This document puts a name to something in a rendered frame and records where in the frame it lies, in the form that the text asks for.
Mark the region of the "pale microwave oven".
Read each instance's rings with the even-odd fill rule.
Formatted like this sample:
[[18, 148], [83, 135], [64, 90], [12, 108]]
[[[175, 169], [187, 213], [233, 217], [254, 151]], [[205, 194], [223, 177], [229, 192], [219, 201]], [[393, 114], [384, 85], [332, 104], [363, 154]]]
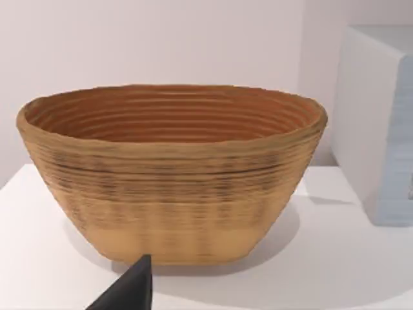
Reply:
[[413, 25], [347, 28], [332, 153], [377, 226], [413, 227]]

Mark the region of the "brown woven basket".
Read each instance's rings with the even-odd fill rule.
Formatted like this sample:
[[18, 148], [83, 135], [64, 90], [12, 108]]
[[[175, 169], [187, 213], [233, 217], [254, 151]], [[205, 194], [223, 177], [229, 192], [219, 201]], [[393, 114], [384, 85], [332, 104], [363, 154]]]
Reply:
[[281, 215], [327, 125], [317, 101], [255, 87], [96, 87], [36, 98], [16, 126], [83, 237], [126, 264], [247, 256]]

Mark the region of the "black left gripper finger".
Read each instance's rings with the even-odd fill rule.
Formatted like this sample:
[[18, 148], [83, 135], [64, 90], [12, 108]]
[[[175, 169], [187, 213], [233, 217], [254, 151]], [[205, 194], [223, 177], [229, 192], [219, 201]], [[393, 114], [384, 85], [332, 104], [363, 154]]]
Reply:
[[152, 261], [143, 255], [87, 310], [152, 310]]

